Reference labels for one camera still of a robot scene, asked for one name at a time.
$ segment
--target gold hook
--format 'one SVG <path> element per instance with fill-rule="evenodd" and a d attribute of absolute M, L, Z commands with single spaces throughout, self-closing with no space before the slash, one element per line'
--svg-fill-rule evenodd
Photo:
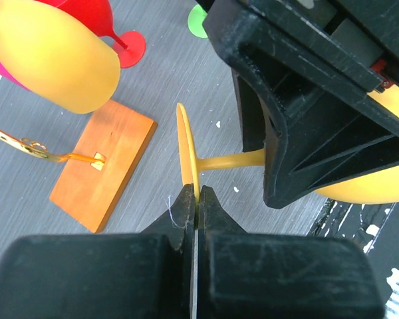
<path fill-rule="evenodd" d="M 47 147 L 42 143 L 31 140 L 29 138 L 23 138 L 21 140 L 18 140 L 17 138 L 14 138 L 13 136 L 10 136 L 9 134 L 1 130 L 0 140 L 26 154 L 29 154 L 36 158 L 42 158 L 47 161 L 53 161 L 55 163 L 62 163 L 67 160 L 85 161 L 87 163 L 90 163 L 92 167 L 98 170 L 101 170 L 103 165 L 105 164 L 105 157 L 100 155 L 99 153 L 96 153 L 94 158 L 75 153 L 56 155 L 49 153 Z"/>

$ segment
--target white thread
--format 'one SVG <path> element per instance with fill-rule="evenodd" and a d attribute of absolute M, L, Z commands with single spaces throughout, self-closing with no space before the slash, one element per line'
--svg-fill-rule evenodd
<path fill-rule="evenodd" d="M 185 226 L 182 227 L 182 226 L 179 226 L 173 219 L 173 214 L 172 214 L 172 196 L 171 195 L 168 196 L 168 203 L 166 202 L 166 206 L 168 208 L 168 214 L 170 215 L 170 219 L 172 220 L 172 224 L 174 226 L 176 226 L 177 228 L 179 228 L 179 229 L 185 229 L 186 225 L 188 224 L 188 221 L 186 221 Z"/>

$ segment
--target gray wooden surface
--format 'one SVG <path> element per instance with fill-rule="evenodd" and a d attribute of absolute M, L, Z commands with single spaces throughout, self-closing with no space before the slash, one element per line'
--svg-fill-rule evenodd
<path fill-rule="evenodd" d="M 182 188 L 177 102 L 188 111 L 198 156 L 240 152 L 241 135 L 229 68 L 207 39 L 188 31 L 186 21 L 194 0 L 111 3 L 117 33 L 136 29 L 148 42 L 141 63 L 122 70 L 113 99 L 159 125 L 104 231 L 129 233 L 149 225 L 166 210 L 168 196 L 174 198 Z M 52 152 L 71 151 L 88 118 L 71 114 L 6 79 L 0 82 L 0 128 L 18 138 L 38 140 Z M 22 235 L 88 233 L 49 201 L 62 168 L 0 142 L 0 255 Z M 202 182 L 215 189 L 223 208 L 245 230 L 305 234 L 325 199 L 310 194 L 275 211 L 263 203 L 262 177 L 262 167 L 247 167 L 207 172 Z"/>

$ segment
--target wooden block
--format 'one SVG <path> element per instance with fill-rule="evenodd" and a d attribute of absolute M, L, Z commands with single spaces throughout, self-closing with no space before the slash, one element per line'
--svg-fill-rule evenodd
<path fill-rule="evenodd" d="M 89 231 L 101 232 L 156 127 L 150 118 L 110 100 L 93 113 L 74 149 L 77 154 L 105 156 L 102 170 L 68 160 L 50 200 Z"/>

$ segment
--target red goblet stem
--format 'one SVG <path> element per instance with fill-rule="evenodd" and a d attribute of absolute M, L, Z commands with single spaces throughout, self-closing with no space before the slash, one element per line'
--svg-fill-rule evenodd
<path fill-rule="evenodd" d="M 115 32 L 112 32 L 112 34 L 110 35 L 111 38 L 113 38 L 115 40 L 115 42 L 117 42 L 124 50 L 128 49 L 128 45 L 126 43 L 124 43 L 123 40 L 120 39 L 120 37 L 118 35 L 115 34 Z"/>

